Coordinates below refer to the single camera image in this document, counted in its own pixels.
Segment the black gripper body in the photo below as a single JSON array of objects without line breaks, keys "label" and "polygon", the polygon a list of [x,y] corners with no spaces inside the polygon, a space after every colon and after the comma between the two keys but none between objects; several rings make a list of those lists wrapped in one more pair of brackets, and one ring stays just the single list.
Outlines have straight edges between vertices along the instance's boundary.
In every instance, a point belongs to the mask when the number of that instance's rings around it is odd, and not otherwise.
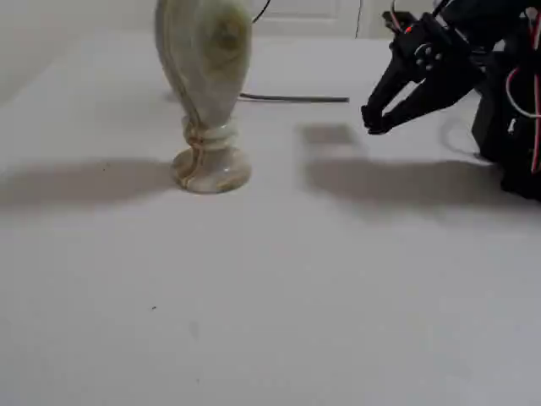
[{"label": "black gripper body", "polygon": [[383,18],[394,34],[391,58],[393,50],[413,54],[419,66],[416,87],[425,80],[445,87],[441,108],[460,100],[480,80],[482,71],[472,61],[472,49],[467,41],[455,29],[439,22],[433,13],[424,13],[417,19],[409,12],[389,10],[383,13]]}]

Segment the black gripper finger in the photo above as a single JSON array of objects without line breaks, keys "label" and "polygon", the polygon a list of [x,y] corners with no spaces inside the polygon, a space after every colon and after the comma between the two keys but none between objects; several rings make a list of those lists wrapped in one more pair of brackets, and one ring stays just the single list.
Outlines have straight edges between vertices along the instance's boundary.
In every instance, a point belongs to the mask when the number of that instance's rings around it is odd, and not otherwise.
[{"label": "black gripper finger", "polygon": [[367,109],[384,112],[384,109],[395,97],[411,83],[419,84],[417,58],[411,53],[401,54],[397,50],[393,50],[389,66],[366,104],[361,107],[365,128],[367,128]]},{"label": "black gripper finger", "polygon": [[386,134],[403,123],[439,110],[442,96],[445,96],[442,83],[425,80],[390,111],[376,112],[367,109],[367,130],[370,134]]}]

